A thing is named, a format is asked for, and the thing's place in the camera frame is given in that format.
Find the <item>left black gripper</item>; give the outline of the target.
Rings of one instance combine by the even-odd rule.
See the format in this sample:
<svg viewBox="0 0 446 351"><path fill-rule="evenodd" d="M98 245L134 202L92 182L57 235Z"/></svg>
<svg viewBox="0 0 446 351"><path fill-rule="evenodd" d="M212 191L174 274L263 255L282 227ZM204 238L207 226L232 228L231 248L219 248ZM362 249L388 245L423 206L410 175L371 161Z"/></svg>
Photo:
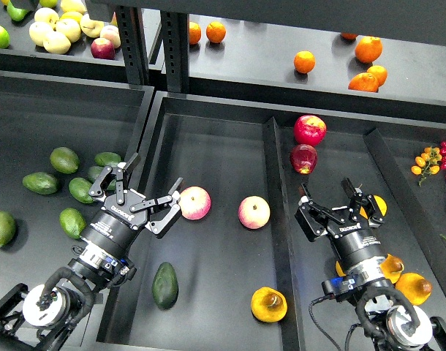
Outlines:
<svg viewBox="0 0 446 351"><path fill-rule="evenodd" d="M99 265L104 260L114 265L126 261L129 248L140 231L147 229L161 239L181 217L182 177L177 178L166 195L150 200L133 189L127 190L129 178L139 161L140 156L135 152L126 162L114 167L104 166L88 190L93 200L104 204L81 233L86 242L80 255L83 262ZM107 197L107 187L113 180L116 181L116 195Z"/></svg>

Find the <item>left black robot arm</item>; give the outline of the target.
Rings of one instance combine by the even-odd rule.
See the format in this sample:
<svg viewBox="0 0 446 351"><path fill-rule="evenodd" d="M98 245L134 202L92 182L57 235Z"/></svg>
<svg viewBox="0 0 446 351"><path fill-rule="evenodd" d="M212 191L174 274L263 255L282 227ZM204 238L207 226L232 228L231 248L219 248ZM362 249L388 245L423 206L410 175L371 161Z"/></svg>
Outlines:
<svg viewBox="0 0 446 351"><path fill-rule="evenodd" d="M162 238L181 215L178 178L158 198L128 187L140 161L133 154L105 166L88 190L102 204L80 237L85 242L68 266L33 288L20 283L0 300L0 350L60 350L104 289L131 280L137 269L129 249L143 230Z"/></svg>

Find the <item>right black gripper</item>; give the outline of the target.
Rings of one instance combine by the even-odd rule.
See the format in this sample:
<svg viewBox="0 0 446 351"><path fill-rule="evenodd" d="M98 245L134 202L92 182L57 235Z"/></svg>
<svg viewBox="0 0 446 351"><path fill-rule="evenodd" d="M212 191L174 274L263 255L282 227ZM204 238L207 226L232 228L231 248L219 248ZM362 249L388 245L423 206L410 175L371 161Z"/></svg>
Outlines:
<svg viewBox="0 0 446 351"><path fill-rule="evenodd" d="M349 178L343 178L341 186L350 200L349 206L330 210L314 202L306 183L302 183L298 188L301 198L295 218L310 242L328 236L344 273L361 265L380 266L386 254L370 227L382 225L384 215L375 197L355 188Z"/></svg>

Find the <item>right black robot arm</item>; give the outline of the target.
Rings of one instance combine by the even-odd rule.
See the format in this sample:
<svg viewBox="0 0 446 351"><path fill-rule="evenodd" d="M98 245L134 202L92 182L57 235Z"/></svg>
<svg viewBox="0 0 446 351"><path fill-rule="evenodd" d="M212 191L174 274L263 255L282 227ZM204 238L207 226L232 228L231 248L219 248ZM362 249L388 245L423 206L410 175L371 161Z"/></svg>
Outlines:
<svg viewBox="0 0 446 351"><path fill-rule="evenodd" d="M326 208L316 203L305 184L295 218L309 241L327 237L343 276L322 283L323 295L309 304L326 300L347 301L355 308L358 322L347 333L361 327L376 350L429 350L435 341L446 350L446 324L441 317L429 317L416 303L396 289L381 265L386 261L373 230L384 216L373 195L364 194L344 178L341 186L349 204Z"/></svg>

